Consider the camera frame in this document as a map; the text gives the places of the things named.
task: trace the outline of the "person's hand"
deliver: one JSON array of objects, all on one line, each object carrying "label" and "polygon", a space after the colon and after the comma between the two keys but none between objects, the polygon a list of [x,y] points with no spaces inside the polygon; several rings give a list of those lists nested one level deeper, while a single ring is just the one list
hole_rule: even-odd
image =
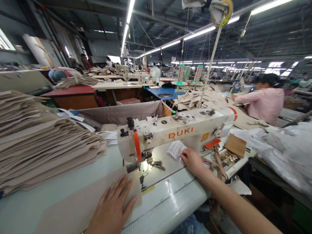
[{"label": "person's hand", "polygon": [[201,156],[191,148],[184,149],[182,151],[181,158],[185,162],[188,169],[197,177],[206,170]]},{"label": "person's hand", "polygon": [[133,179],[131,179],[126,185],[127,180],[128,175],[119,179],[111,192],[111,188],[104,192],[86,234],[121,233],[137,200],[137,197],[133,198],[123,211],[124,202],[133,183]]}]

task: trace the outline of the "person's arm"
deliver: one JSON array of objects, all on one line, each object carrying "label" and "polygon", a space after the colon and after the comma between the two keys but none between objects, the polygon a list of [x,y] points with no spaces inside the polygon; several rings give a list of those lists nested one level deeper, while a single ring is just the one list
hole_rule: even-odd
[{"label": "person's arm", "polygon": [[236,96],[234,101],[238,103],[247,103],[259,100],[261,98],[262,94],[261,91],[251,92],[245,95]]},{"label": "person's arm", "polygon": [[181,157],[188,169],[213,193],[243,234],[281,234],[256,208],[204,167],[195,150],[187,148]]}]

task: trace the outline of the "woman's hair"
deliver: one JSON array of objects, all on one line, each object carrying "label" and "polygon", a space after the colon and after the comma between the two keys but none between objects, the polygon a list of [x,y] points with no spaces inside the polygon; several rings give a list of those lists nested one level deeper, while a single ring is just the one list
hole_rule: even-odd
[{"label": "woman's hair", "polygon": [[273,88],[279,88],[280,79],[277,74],[262,74],[255,79],[255,83],[261,83],[261,84],[269,84]]}]

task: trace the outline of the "white cloth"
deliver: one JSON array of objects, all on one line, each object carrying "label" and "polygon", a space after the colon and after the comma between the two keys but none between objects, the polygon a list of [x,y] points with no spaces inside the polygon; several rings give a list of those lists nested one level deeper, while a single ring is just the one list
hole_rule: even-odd
[{"label": "white cloth", "polygon": [[113,68],[113,62],[112,61],[109,61],[109,60],[106,60],[106,66],[107,68]]}]

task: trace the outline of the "orange handwheel cover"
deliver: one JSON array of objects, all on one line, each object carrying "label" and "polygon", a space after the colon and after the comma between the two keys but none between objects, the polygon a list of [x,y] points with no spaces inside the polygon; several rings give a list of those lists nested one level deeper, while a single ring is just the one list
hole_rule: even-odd
[{"label": "orange handwheel cover", "polygon": [[142,162],[142,155],[141,155],[141,149],[140,149],[140,141],[139,141],[139,135],[135,129],[133,131],[133,137],[134,137],[134,144],[136,145],[136,155],[139,162]]},{"label": "orange handwheel cover", "polygon": [[233,107],[229,107],[235,114],[235,118],[234,118],[234,121],[237,119],[237,112],[236,110],[233,108]]}]

